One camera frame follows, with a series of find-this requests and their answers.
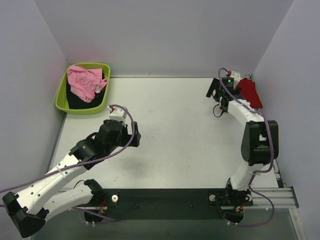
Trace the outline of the pink t shirt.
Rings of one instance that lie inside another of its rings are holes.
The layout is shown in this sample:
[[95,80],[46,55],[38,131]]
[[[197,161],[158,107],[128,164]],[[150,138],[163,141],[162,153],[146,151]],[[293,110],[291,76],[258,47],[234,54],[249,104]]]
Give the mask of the pink t shirt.
[[72,65],[67,69],[70,91],[85,103],[91,103],[108,84],[102,68],[86,69]]

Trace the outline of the red t shirt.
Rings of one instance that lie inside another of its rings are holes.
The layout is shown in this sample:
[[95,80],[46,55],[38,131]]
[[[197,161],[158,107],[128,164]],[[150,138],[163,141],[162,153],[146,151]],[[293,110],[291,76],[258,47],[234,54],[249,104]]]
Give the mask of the red t shirt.
[[240,95],[250,103],[253,109],[263,108],[263,104],[256,90],[256,83],[252,79],[241,79],[235,88],[240,88]]

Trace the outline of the green plastic basin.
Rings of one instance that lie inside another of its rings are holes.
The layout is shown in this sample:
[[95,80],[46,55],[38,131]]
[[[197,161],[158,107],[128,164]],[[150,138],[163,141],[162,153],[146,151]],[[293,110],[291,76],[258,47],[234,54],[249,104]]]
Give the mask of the green plastic basin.
[[92,115],[92,114],[97,114],[100,113],[106,104],[106,99],[107,99],[107,92],[108,92],[108,87],[109,87],[109,80],[110,80],[110,67],[104,63],[77,63],[73,64],[75,66],[80,66],[85,69],[102,69],[104,77],[108,79],[107,87],[105,90],[105,94],[102,100],[102,103],[94,108],[88,108],[88,109],[70,109],[68,100],[67,100],[67,95],[66,95],[66,82],[67,82],[67,70],[65,70],[64,76],[62,77],[56,99],[55,99],[55,106],[59,109],[62,110],[68,114],[74,114],[74,115]]

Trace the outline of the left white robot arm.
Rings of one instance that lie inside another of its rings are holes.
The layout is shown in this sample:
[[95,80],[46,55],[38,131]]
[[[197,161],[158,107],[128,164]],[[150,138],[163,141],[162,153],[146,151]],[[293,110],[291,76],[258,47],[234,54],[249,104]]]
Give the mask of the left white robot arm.
[[48,172],[48,176],[14,193],[7,192],[3,204],[22,238],[37,233],[54,216],[79,205],[96,206],[105,197],[103,188],[94,179],[59,193],[66,184],[110,156],[118,147],[138,147],[141,134],[137,122],[132,134],[121,121],[104,120],[97,132],[80,140],[70,152]]

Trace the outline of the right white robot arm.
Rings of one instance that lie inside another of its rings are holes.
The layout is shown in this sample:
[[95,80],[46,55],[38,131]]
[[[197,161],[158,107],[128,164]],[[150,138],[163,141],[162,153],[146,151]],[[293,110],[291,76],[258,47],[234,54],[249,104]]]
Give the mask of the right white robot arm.
[[279,155],[279,126],[266,120],[234,87],[233,77],[214,78],[206,93],[212,97],[222,113],[229,113],[244,128],[240,152],[243,162],[226,184],[226,199],[230,204],[250,201],[250,186],[257,175],[273,168]]

